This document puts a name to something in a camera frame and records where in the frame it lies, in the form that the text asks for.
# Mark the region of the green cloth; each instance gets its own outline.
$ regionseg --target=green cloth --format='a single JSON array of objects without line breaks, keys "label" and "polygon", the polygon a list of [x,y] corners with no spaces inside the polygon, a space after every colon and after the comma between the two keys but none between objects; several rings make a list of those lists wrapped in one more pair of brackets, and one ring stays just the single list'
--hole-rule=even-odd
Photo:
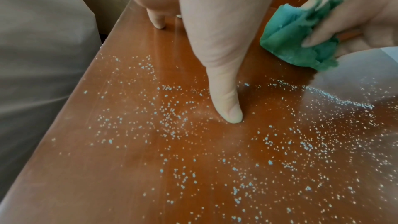
[{"label": "green cloth", "polygon": [[296,66],[318,71],[337,66],[333,57],[339,44],[337,37],[310,48],[302,48],[301,43],[311,34],[313,27],[342,2],[343,0],[328,0],[319,7],[322,0],[316,0],[316,4],[310,9],[281,5],[265,26],[260,46]]}]

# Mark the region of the wooden table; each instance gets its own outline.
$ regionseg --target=wooden table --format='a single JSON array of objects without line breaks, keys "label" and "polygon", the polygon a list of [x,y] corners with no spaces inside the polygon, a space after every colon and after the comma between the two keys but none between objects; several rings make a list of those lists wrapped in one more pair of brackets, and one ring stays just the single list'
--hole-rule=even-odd
[{"label": "wooden table", "polygon": [[213,108],[182,21],[130,3],[0,206],[1,224],[397,223],[398,63],[323,73],[259,46],[244,121]]}]

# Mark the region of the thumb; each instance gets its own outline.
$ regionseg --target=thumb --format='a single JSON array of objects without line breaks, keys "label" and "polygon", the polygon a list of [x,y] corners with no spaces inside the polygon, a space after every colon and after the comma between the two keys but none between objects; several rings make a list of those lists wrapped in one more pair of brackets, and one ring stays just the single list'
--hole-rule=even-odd
[{"label": "thumb", "polygon": [[226,121],[233,124],[241,122],[243,118],[236,90],[236,75],[243,58],[236,58],[221,66],[206,67],[213,105]]},{"label": "thumb", "polygon": [[303,40],[301,46],[316,46],[329,40],[337,33],[366,23],[378,10],[376,6],[370,5],[375,5],[374,3],[377,2],[372,0],[347,0],[343,2],[315,27],[312,34]]}]

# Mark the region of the skin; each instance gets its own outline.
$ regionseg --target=skin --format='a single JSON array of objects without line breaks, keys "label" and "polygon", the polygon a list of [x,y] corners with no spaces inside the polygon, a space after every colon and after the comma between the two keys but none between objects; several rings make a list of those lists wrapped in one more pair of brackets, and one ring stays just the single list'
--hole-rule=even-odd
[{"label": "skin", "polygon": [[236,75],[272,0],[134,0],[156,28],[179,15],[193,52],[206,67],[211,100],[228,122],[242,121]]},{"label": "skin", "polygon": [[[302,7],[310,7],[309,0]],[[336,56],[373,48],[398,46],[398,0],[345,0],[303,42],[320,44],[332,35],[356,29],[360,35],[343,41]]]}]

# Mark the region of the gray fabric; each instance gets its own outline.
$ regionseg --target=gray fabric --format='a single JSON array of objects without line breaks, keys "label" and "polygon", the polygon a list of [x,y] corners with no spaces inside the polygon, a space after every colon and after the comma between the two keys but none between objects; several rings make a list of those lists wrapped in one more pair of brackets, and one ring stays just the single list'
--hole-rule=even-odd
[{"label": "gray fabric", "polygon": [[82,0],[0,0],[0,201],[100,44]]}]

